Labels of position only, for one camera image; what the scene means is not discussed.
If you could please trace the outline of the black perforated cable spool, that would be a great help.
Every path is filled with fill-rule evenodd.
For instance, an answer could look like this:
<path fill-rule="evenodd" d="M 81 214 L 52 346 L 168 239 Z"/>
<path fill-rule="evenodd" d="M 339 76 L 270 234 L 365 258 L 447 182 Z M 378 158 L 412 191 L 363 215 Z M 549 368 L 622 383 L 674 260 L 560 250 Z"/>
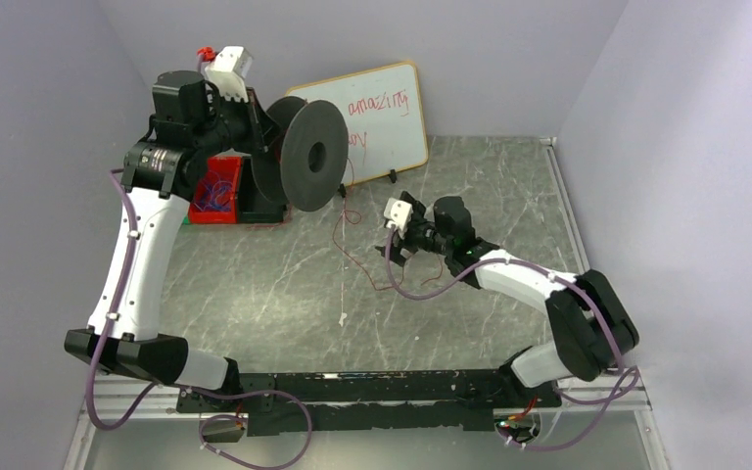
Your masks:
<path fill-rule="evenodd" d="M 266 114 L 278 126 L 269 150 L 252 158 L 253 179 L 271 203 L 302 212 L 322 209 L 342 184 L 348 127 L 337 106 L 298 96 L 276 100 Z"/>

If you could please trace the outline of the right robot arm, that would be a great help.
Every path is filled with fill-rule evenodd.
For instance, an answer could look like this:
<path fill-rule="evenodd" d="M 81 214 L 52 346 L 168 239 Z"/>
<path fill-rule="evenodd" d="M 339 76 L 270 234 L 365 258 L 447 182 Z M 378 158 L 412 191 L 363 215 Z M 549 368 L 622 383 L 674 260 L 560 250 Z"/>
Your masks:
<path fill-rule="evenodd" d="M 406 263 L 419 251 L 441 257 L 454 282 L 509 297 L 543 314 L 550 341 L 528 347 L 502 369 L 516 384 L 534 388 L 575 377 L 590 382 L 609 369 L 624 371 L 625 353 L 639 335 L 607 277 L 595 270 L 562 272 L 517 258 L 480 237 L 459 196 L 439 198 L 430 209 L 402 192 L 388 200 L 386 261 Z"/>

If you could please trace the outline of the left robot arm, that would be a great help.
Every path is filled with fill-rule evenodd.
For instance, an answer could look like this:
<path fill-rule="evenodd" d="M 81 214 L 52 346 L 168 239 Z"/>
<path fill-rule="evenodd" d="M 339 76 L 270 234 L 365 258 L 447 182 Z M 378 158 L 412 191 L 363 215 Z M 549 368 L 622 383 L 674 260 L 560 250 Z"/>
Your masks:
<path fill-rule="evenodd" d="M 148 130 L 123 159 L 123 214 L 101 299 L 65 349 L 94 372 L 240 393 L 237 362 L 161 333 L 160 308 L 170 251 L 210 158 L 260 141 L 255 96 L 238 72 L 178 70 L 158 77 L 152 98 Z"/>

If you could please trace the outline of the red storage bin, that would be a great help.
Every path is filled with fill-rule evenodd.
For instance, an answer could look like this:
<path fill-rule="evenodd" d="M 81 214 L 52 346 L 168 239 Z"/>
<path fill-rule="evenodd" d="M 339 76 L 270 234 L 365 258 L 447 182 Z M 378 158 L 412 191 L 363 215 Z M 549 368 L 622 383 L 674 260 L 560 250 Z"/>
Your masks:
<path fill-rule="evenodd" d="M 189 224 L 236 224 L 235 196 L 238 191 L 241 157 L 209 159 L 208 171 L 199 182 L 187 219 Z"/>

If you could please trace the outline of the black storage bin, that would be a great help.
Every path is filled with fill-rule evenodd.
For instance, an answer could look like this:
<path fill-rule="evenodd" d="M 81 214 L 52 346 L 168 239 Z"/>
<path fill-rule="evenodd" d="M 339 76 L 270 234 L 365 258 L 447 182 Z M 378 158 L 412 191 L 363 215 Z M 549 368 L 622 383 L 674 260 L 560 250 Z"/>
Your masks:
<path fill-rule="evenodd" d="M 262 195 L 254 181 L 252 161 L 248 157 L 241 158 L 235 203 L 238 224 L 279 224 L 288 213 L 286 205 L 274 204 Z"/>

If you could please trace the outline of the yellow framed whiteboard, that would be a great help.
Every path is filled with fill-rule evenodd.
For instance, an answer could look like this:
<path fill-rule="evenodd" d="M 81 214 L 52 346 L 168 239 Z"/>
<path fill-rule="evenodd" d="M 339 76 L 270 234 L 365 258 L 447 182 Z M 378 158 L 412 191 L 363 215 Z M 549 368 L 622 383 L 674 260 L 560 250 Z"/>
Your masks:
<path fill-rule="evenodd" d="M 348 128 L 347 186 L 424 165 L 429 158 L 416 65 L 399 62 L 289 88 L 333 103 Z"/>

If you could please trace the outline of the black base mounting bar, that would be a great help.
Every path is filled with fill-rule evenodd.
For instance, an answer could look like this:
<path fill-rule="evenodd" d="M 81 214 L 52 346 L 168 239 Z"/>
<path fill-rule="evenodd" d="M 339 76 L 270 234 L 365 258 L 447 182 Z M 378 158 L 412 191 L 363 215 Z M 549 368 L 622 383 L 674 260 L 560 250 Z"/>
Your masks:
<path fill-rule="evenodd" d="M 251 437 L 314 431 L 458 427 L 489 431 L 494 420 L 526 407 L 557 407 L 549 383 L 522 386 L 503 369 L 342 373 L 244 373 L 250 397 L 224 400 L 183 392 L 183 414 L 241 412 Z"/>

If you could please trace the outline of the aluminium frame rail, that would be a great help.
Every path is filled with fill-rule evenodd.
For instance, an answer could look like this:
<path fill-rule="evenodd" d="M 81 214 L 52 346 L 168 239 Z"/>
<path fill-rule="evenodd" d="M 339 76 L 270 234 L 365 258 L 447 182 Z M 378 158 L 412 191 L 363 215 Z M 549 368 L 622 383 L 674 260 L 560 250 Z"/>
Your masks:
<path fill-rule="evenodd" d="M 532 440 L 525 443 L 525 448 L 548 447 L 548 430 L 561 417 L 573 412 L 592 412 L 606 417 L 610 412 L 630 412 L 634 415 L 641 433 L 646 458 L 654 469 L 667 469 L 668 457 L 661 442 L 652 416 L 652 403 L 636 367 L 624 373 L 610 370 L 591 382 L 577 378 L 560 379 L 549 383 L 560 397 L 557 407 L 526 407 L 519 413 L 508 412 L 493 421 L 496 428 L 521 427 L 529 431 Z M 79 431 L 71 445 L 66 466 L 69 469 L 81 468 L 86 460 L 87 445 L 93 438 L 89 409 L 94 409 L 97 417 L 107 424 L 118 421 L 127 423 L 135 419 L 194 419 L 205 421 L 214 416 L 222 416 L 228 423 L 242 424 L 245 435 L 248 434 L 248 419 L 241 412 L 216 413 L 213 415 L 183 414 L 177 411 L 177 400 L 183 392 L 196 392 L 189 387 L 156 385 L 147 388 L 140 381 L 119 377 L 99 376 L 94 381 L 93 398 L 88 400 L 81 412 Z M 214 398 L 218 400 L 243 400 L 250 397 L 245 392 L 238 399 Z"/>

